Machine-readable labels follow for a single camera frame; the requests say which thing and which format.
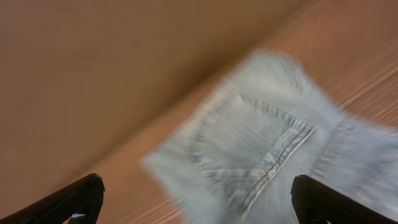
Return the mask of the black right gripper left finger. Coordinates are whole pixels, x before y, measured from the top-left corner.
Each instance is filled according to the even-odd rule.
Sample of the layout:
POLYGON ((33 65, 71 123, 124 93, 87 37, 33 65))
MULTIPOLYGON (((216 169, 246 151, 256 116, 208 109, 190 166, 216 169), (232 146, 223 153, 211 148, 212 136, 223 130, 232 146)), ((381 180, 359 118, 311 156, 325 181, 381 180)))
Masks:
POLYGON ((103 205, 102 178, 91 173, 1 219, 1 224, 95 224, 103 205))

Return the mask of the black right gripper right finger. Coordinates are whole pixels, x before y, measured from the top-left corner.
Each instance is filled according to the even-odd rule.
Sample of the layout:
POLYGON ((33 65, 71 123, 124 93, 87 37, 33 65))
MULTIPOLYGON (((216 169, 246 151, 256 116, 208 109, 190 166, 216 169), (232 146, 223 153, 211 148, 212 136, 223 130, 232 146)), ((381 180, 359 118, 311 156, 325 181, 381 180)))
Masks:
POLYGON ((397 224, 307 175, 294 178, 290 194, 300 224, 397 224))

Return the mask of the light blue denim shorts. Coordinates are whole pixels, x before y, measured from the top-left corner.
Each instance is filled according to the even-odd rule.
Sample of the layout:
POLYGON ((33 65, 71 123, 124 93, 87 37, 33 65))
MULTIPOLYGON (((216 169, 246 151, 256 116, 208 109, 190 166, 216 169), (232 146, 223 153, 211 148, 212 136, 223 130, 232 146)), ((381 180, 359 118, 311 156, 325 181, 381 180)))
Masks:
POLYGON ((296 223, 300 174, 397 218, 397 131, 345 113, 281 54, 254 52, 144 162, 190 223, 296 223))

